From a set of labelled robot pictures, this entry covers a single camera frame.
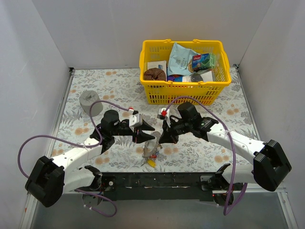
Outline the yellow key tag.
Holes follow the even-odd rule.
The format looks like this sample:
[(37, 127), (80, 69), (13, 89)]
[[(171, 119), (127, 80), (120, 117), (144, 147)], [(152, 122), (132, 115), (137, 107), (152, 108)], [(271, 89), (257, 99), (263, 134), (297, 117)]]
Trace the yellow key tag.
[(149, 166), (151, 166), (151, 167), (153, 167), (153, 168), (155, 168), (156, 167), (156, 162), (154, 161), (154, 160), (147, 160), (147, 164), (149, 165)]

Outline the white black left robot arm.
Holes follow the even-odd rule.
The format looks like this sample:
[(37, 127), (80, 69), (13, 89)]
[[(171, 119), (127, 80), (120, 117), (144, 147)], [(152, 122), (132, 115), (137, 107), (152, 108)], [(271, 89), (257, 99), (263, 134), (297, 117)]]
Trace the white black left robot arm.
[(59, 156), (39, 158), (25, 189), (45, 207), (55, 204), (62, 194), (79, 188), (101, 190), (103, 183), (99, 169), (81, 165), (106, 152), (114, 144), (116, 136), (131, 136), (134, 143), (140, 144), (155, 139), (147, 134), (147, 131), (154, 130), (137, 111), (129, 119), (121, 121), (117, 111), (108, 110), (94, 132), (79, 147)]

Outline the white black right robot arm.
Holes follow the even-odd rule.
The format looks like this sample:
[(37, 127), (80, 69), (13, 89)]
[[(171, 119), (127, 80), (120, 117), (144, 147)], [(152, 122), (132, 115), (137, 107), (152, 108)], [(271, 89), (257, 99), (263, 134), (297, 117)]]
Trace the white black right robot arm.
[(205, 187), (225, 190), (233, 183), (252, 183), (267, 191), (275, 191), (291, 171), (292, 167), (277, 141), (266, 143), (229, 132), (220, 121), (202, 117), (190, 102), (179, 105), (178, 112), (180, 116), (176, 117), (166, 108), (159, 109), (158, 118), (163, 120), (160, 144), (176, 144), (180, 135), (192, 133), (197, 138), (234, 151), (249, 162), (247, 165), (223, 165), (202, 181)]

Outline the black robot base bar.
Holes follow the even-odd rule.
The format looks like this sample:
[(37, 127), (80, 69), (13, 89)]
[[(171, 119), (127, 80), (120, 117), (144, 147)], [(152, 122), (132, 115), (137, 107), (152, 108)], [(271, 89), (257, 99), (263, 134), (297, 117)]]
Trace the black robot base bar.
[(225, 194), (229, 182), (219, 172), (107, 172), (95, 190), (117, 200), (214, 201), (213, 191)]

